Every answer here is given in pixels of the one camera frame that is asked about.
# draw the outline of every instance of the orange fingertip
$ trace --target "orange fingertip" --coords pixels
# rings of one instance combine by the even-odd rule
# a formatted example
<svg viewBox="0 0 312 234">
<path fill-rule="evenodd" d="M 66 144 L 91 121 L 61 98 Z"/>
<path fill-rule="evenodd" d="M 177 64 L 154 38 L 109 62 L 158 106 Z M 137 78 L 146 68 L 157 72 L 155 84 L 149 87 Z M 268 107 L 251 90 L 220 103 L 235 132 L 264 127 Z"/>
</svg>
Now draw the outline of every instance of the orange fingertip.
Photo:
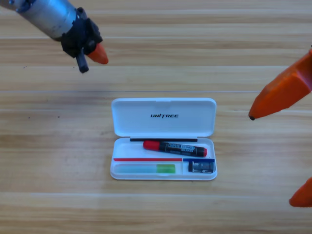
<svg viewBox="0 0 312 234">
<path fill-rule="evenodd" d="M 312 50 L 267 84 L 254 100 L 250 119 L 287 109 L 312 90 Z"/>
<path fill-rule="evenodd" d="M 97 44 L 96 49 L 90 54 L 88 54 L 87 56 L 90 59 L 92 59 L 94 62 L 97 62 L 100 64 L 108 63 L 108 57 L 107 57 L 106 51 L 101 44 Z"/>
<path fill-rule="evenodd" d="M 312 177 L 289 199 L 293 207 L 312 207 Z"/>
</svg>

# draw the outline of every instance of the table surface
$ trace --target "table surface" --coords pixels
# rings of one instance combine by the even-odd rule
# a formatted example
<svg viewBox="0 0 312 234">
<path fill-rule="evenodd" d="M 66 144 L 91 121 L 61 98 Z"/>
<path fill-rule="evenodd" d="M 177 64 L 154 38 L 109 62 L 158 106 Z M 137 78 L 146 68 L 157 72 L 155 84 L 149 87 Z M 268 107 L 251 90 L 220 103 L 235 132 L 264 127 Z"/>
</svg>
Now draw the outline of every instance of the table surface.
<svg viewBox="0 0 312 234">
<path fill-rule="evenodd" d="M 110 58 L 81 75 L 60 45 L 0 10 L 1 234 L 308 234 L 288 199 L 312 176 L 312 96 L 250 121 L 265 84 L 312 44 L 311 0 L 73 0 Z M 111 102 L 218 104 L 210 182 L 110 176 Z"/>
</svg>

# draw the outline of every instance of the unitree logo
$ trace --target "unitree logo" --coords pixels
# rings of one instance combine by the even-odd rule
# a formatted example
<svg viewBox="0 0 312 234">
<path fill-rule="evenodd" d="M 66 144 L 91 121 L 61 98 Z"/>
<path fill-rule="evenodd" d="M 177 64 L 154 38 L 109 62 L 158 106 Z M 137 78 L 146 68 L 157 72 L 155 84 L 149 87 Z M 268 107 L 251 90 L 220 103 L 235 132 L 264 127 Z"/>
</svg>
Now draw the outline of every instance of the unitree logo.
<svg viewBox="0 0 312 234">
<path fill-rule="evenodd" d="M 159 114 L 159 115 L 151 115 L 152 118 L 178 118 L 179 115 L 163 115 L 163 114 Z"/>
</svg>

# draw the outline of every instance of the black marker barrel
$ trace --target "black marker barrel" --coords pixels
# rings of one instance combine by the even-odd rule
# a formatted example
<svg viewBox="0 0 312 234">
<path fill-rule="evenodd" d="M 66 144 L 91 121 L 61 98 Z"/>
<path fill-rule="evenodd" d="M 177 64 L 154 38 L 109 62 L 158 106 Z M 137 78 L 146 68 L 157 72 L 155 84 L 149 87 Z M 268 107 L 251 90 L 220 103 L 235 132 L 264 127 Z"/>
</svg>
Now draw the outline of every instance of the black marker barrel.
<svg viewBox="0 0 312 234">
<path fill-rule="evenodd" d="M 207 149 L 203 147 L 182 145 L 178 143 L 147 140 L 143 143 L 143 147 L 146 150 L 154 150 L 176 155 L 185 155 L 194 157 L 205 157 L 207 155 Z"/>
</svg>

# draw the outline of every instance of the silver metal cylinder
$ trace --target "silver metal cylinder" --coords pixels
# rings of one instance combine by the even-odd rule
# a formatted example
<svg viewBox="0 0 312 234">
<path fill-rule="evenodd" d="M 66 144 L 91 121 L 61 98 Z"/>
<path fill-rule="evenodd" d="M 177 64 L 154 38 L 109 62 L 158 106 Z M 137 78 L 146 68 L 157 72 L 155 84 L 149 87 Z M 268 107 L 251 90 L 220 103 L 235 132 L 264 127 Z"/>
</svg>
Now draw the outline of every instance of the silver metal cylinder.
<svg viewBox="0 0 312 234">
<path fill-rule="evenodd" d="M 21 7 L 23 1 L 25 0 L 0 0 L 0 5 L 15 9 L 52 39 L 58 39 L 63 33 L 67 33 L 76 19 L 75 7 L 68 0 L 35 0 L 25 11 Z"/>
</svg>

